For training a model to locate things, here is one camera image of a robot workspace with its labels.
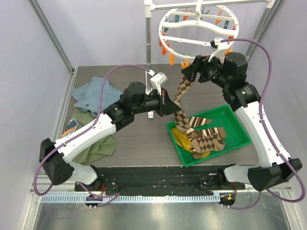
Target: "yellow cloth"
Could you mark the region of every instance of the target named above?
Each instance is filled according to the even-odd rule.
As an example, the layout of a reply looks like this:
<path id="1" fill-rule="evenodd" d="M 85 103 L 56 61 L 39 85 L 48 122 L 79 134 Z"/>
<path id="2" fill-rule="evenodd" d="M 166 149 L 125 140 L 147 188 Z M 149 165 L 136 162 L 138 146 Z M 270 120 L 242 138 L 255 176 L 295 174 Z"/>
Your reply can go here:
<path id="1" fill-rule="evenodd" d="M 186 151 L 189 151 L 190 153 L 193 153 L 193 147 L 191 145 L 191 141 L 188 139 L 187 134 L 180 133 L 180 131 L 177 128 L 171 129 L 173 137 L 175 138 L 176 143 L 184 148 Z M 204 152 L 202 153 L 202 158 L 208 157 L 210 155 L 210 152 Z"/>

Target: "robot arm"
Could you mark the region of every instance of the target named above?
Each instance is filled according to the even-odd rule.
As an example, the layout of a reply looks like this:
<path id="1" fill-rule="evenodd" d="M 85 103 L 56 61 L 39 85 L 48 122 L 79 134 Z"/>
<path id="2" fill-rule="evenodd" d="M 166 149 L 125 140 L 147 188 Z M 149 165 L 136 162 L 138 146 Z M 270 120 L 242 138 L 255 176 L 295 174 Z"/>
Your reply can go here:
<path id="1" fill-rule="evenodd" d="M 219 171 L 221 182 L 225 184 L 230 182 L 251 184 L 256 190 L 263 191 L 287 182 L 294 174 L 278 156 L 262 126 L 259 115 L 260 96 L 255 86 L 246 81 L 247 67 L 248 63 L 243 54 L 229 53 L 225 56 L 223 64 L 213 54 L 211 56 L 196 56 L 193 63 L 181 72 L 189 81 L 195 81 L 196 74 L 200 73 L 198 79 L 200 83 L 211 81 L 223 89 L 225 101 L 245 125 L 257 150 L 260 165 L 224 167 Z M 264 110 L 263 116 L 274 142 L 295 170 L 299 171 L 302 168 L 301 161 L 291 159 L 290 154 L 282 147 L 274 133 Z"/>
<path id="2" fill-rule="evenodd" d="M 53 185 L 59 185 L 69 180 L 86 184 L 91 190 L 97 189 L 101 185 L 101 178 L 97 177 L 95 167 L 72 161 L 82 150 L 133 122 L 135 114 L 156 111 L 158 115 L 165 116 L 180 110 L 169 98 L 167 90 L 161 87 L 167 80 L 165 74 L 155 74 L 152 70 L 149 74 L 153 76 L 151 78 L 153 90 L 149 95 L 145 93 L 144 84 L 132 82 L 124 90 L 121 98 L 104 110 L 95 126 L 93 121 L 67 137 L 57 139 L 55 142 L 45 139 L 41 143 L 40 161 L 54 148 L 65 143 L 68 139 L 78 136 L 77 139 L 68 142 L 60 151 L 55 152 L 43 164 Z M 92 128 L 89 131 L 81 135 L 90 127 Z"/>

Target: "brown argyle sock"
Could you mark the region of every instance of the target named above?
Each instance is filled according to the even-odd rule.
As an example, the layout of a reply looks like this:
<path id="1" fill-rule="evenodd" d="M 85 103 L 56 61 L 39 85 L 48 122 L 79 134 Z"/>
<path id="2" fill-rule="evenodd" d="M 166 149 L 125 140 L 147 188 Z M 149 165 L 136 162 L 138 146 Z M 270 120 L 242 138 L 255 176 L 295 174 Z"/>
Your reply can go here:
<path id="1" fill-rule="evenodd" d="M 174 99 L 174 103 L 180 108 L 179 99 L 191 88 L 192 85 L 193 83 L 189 82 L 187 77 L 182 77 Z M 181 133 L 186 132 L 188 139 L 192 141 L 192 146 L 194 148 L 193 153 L 205 153 L 213 150 L 222 151 L 224 149 L 225 143 L 222 141 L 222 138 L 226 137 L 226 133 L 222 127 L 209 128 L 205 130 L 193 129 L 194 127 L 210 123 L 210 119 L 202 117 L 188 118 L 182 108 L 179 112 L 174 113 L 174 116 L 177 129 Z"/>
<path id="2" fill-rule="evenodd" d="M 227 137 L 226 132 L 223 127 L 215 127 L 215 128 L 208 128 L 203 130 L 195 130 L 190 128 L 187 131 L 187 137 L 189 140 L 193 140 L 195 138 L 202 138 L 212 135 L 213 133 L 217 133 L 221 138 Z"/>
<path id="3" fill-rule="evenodd" d="M 198 153 L 222 151 L 225 147 L 225 143 L 217 133 L 213 133 L 207 137 L 193 139 L 191 145 L 194 149 L 193 151 Z"/>

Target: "orange clothespin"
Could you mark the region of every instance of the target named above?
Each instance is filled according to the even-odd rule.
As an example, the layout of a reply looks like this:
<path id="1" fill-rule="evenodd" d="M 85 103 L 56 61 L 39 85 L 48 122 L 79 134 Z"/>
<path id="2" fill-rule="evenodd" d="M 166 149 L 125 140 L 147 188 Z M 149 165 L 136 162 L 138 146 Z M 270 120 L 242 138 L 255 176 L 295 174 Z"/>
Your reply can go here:
<path id="1" fill-rule="evenodd" d="M 165 49 L 165 47 L 162 48 L 162 55 L 165 55 L 167 53 L 167 49 Z"/>
<path id="2" fill-rule="evenodd" d="M 230 49 L 226 50 L 226 52 L 224 53 L 224 56 L 226 56 L 229 53 L 232 53 L 232 50 L 230 50 Z"/>
<path id="3" fill-rule="evenodd" d="M 189 60 L 187 60 L 187 59 L 186 59 L 185 63 L 183 63 L 183 62 L 181 63 L 181 68 L 183 68 L 183 69 L 188 67 L 188 66 L 189 66 Z"/>
<path id="4" fill-rule="evenodd" d="M 219 12 L 218 16 L 221 16 L 222 10 L 223 10 L 223 6 L 221 7 L 221 9 L 220 9 L 220 12 Z M 221 21 L 220 19 L 217 19 L 217 20 L 215 21 L 215 24 L 220 23 L 220 21 Z"/>
<path id="5" fill-rule="evenodd" d="M 162 34 L 162 36 L 166 36 L 166 34 L 162 33 L 162 31 L 160 31 L 160 33 Z M 164 41 L 165 41 L 165 40 L 164 40 Z M 160 47 L 162 46 L 161 40 L 159 40 L 159 46 L 160 46 Z"/>
<path id="6" fill-rule="evenodd" d="M 172 66 L 174 64 L 174 55 L 172 53 L 169 54 L 169 64 Z"/>
<path id="7" fill-rule="evenodd" d="M 236 26 L 237 26 L 237 25 L 238 25 L 238 24 L 235 24 L 234 27 L 232 28 L 232 30 L 236 30 Z"/>
<path id="8" fill-rule="evenodd" d="M 189 16 L 183 16 L 183 20 L 185 21 Z"/>

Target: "green cloth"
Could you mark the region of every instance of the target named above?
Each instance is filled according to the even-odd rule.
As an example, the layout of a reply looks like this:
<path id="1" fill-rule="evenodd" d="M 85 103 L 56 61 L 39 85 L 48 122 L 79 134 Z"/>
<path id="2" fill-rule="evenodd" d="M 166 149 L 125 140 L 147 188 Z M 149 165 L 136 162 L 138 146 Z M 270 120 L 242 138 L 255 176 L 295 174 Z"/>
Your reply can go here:
<path id="1" fill-rule="evenodd" d="M 75 109 L 73 112 L 71 119 L 73 118 L 75 118 L 79 123 L 77 130 L 94 120 L 91 112 L 82 113 L 79 108 Z M 102 157 L 111 156 L 116 148 L 116 145 L 117 142 L 114 138 L 111 136 L 104 137 L 95 142 L 93 145 L 84 149 L 72 161 L 79 164 L 89 165 Z"/>

